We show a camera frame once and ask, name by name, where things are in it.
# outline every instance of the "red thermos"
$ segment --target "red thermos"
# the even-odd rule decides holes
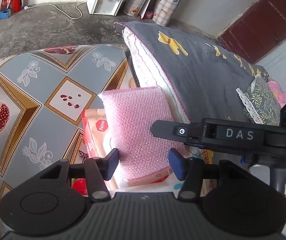
[[[14,0],[14,12],[19,12],[22,10],[22,0]]]

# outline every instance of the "red bag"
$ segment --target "red bag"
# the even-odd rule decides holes
[[[14,0],[1,0],[1,12],[6,9],[11,9],[13,11]]]

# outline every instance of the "floral fabric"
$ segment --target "floral fabric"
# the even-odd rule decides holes
[[[278,126],[280,122],[280,104],[277,102],[268,84],[261,75],[256,75],[244,95],[251,101],[254,110],[263,124]]]

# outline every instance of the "power cord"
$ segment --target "power cord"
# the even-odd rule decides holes
[[[78,9],[78,6],[79,6],[80,4],[82,4],[82,3],[86,3],[86,2],[81,2],[81,3],[79,3],[78,5],[76,5],[76,9]],[[35,8],[35,7],[39,7],[39,6],[45,6],[45,5],[51,5],[51,6],[54,6],[56,9],[58,9],[60,12],[62,12],[63,14],[65,14],[67,17],[69,17],[69,18],[70,18],[70,19],[72,19],[72,20],[78,20],[78,19],[81,19],[81,18],[82,18],[82,16],[83,16],[83,14],[82,14],[81,10],[80,10],[80,9],[78,9],[78,10],[79,10],[79,12],[81,13],[81,16],[80,16],[80,17],[78,17],[78,18],[72,18],[72,17],[71,17],[71,16],[69,16],[67,13],[65,13],[65,12],[63,12],[62,10],[60,10],[59,8],[57,8],[54,4],[40,4],[40,5],[35,5],[35,6],[32,6],[32,7],[25,6],[25,7],[24,7],[24,10],[28,10],[28,9]]]

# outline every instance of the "screw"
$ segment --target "screw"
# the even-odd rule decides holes
[[[195,198],[196,194],[195,192],[193,191],[189,191],[189,190],[186,190],[186,191],[183,191],[180,196],[182,198],[185,198],[185,199],[192,199],[192,198]]]
[[[93,198],[96,198],[96,199],[103,199],[103,198],[106,198],[108,194],[105,191],[98,190],[98,191],[93,192],[92,196]]]

